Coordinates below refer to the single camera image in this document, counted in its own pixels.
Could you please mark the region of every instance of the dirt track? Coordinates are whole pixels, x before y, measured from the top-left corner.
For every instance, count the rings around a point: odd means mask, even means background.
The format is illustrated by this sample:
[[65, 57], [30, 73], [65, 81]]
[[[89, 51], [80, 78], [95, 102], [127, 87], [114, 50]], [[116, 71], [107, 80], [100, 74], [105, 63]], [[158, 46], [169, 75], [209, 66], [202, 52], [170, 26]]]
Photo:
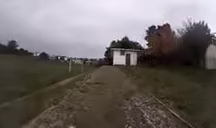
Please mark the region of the dirt track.
[[117, 67], [103, 66], [24, 128], [182, 128]]

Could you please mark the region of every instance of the white building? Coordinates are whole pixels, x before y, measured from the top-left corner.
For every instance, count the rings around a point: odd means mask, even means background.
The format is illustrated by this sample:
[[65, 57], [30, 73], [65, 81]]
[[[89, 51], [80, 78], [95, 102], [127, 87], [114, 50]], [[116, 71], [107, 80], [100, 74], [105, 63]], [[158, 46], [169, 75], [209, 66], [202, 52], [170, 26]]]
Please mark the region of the white building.
[[135, 49], [111, 48], [113, 65], [137, 65], [138, 52]]
[[216, 38], [212, 38], [205, 55], [205, 66], [207, 69], [216, 69]]

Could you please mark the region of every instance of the window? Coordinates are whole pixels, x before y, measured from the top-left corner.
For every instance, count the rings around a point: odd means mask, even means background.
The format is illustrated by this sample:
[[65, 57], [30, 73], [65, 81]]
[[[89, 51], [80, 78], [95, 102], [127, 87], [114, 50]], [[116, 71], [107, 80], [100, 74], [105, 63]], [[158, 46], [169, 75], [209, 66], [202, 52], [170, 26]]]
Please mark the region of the window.
[[124, 52], [123, 50], [120, 51], [120, 55], [121, 55], [121, 56], [125, 55], [125, 52]]

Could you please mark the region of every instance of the pole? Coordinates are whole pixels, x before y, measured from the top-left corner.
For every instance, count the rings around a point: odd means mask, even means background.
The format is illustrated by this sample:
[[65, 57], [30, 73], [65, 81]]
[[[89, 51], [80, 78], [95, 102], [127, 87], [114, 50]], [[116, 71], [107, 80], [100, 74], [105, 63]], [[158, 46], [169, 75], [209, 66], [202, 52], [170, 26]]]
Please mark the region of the pole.
[[68, 68], [68, 72], [70, 73], [71, 72], [71, 67], [72, 65], [71, 65], [71, 58], [70, 58], [70, 60], [69, 60], [69, 68]]
[[81, 71], [82, 71], [82, 73], [83, 73], [83, 71], [84, 71], [84, 60], [82, 61]]

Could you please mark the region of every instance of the door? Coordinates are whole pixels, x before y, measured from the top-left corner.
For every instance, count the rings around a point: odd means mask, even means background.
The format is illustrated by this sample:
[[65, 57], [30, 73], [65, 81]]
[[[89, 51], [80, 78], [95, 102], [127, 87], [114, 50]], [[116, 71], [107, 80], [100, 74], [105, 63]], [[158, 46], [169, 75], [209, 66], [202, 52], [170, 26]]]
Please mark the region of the door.
[[126, 54], [126, 65], [131, 65], [131, 54]]

